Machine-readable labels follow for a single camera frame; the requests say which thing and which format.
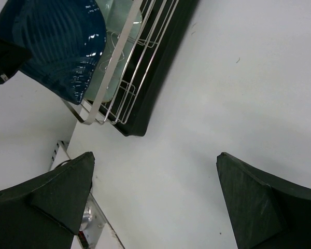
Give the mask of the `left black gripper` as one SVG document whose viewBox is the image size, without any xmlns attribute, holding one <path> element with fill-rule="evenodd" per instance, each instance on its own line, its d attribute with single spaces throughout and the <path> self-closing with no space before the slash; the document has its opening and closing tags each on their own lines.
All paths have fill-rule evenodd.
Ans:
<svg viewBox="0 0 311 249">
<path fill-rule="evenodd" d="M 0 85 L 12 78 L 31 58 L 29 50 L 0 38 Z"/>
</svg>

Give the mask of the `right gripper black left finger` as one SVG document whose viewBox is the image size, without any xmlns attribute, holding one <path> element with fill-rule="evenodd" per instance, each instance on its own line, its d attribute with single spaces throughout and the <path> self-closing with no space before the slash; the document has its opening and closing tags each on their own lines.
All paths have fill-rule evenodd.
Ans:
<svg viewBox="0 0 311 249">
<path fill-rule="evenodd" d="M 0 191 L 0 248 L 70 248 L 91 190 L 95 158 L 64 165 Z"/>
</svg>

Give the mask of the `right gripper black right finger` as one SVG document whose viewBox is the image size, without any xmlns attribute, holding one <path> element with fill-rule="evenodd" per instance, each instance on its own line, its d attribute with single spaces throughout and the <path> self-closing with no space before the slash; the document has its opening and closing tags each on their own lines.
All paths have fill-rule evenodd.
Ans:
<svg viewBox="0 0 311 249">
<path fill-rule="evenodd" d="M 218 177 L 238 248 L 311 248 L 311 189 L 221 153 Z"/>
</svg>

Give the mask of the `dark blue leaf dish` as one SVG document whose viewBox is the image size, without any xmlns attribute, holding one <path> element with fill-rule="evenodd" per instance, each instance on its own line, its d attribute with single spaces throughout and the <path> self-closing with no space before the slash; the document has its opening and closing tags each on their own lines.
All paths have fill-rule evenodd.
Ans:
<svg viewBox="0 0 311 249">
<path fill-rule="evenodd" d="M 96 1 L 7 1 L 0 38 L 31 52 L 21 72 L 78 105 L 106 46 L 106 24 Z"/>
</svg>

